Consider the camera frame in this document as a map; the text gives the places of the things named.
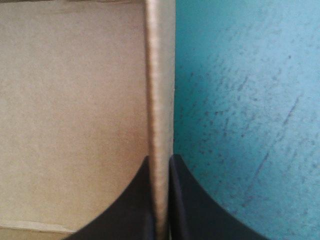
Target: black curved piece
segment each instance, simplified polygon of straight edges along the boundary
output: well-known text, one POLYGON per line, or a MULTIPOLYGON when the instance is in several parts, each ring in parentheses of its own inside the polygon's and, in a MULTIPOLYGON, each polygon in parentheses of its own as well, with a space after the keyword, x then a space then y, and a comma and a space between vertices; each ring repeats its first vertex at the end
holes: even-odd
POLYGON ((169 173, 172 240, 267 240, 212 200, 180 155, 171 157, 169 173))
POLYGON ((154 240, 154 225, 146 157, 120 197, 95 220, 65 240, 154 240))

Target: cardboard surface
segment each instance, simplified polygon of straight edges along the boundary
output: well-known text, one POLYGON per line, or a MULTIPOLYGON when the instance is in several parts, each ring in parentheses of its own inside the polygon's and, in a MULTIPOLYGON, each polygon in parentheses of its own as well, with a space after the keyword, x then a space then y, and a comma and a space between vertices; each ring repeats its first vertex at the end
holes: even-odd
POLYGON ((1 240, 61 240, 68 233, 0 228, 1 240))
POLYGON ((146 1, 151 181, 159 240, 168 234, 169 158, 173 153, 176 1, 146 1))
POLYGON ((0 227, 74 232, 148 154, 143 5, 2 3, 0 33, 0 227))

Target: teal surface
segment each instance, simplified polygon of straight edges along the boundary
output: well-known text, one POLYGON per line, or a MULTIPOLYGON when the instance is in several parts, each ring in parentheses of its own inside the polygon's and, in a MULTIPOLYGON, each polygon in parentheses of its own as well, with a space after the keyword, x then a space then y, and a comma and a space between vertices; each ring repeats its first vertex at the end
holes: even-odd
POLYGON ((177 0, 174 151, 271 240, 320 239, 320 1, 177 0))

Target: textured surface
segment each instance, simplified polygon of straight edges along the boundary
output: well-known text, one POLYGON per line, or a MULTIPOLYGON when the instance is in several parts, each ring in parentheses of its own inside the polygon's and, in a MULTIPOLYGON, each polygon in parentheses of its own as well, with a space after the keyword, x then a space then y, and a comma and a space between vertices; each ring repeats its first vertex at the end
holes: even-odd
POLYGON ((174 151, 272 240, 320 236, 320 4, 178 0, 174 151))
POLYGON ((0 6, 0 226, 75 231, 148 154, 142 4, 0 6))
POLYGON ((150 177, 157 239, 167 237, 169 158, 173 153, 175 0, 146 0, 150 177))
POLYGON ((1 240, 61 240, 67 233, 0 228, 1 240))

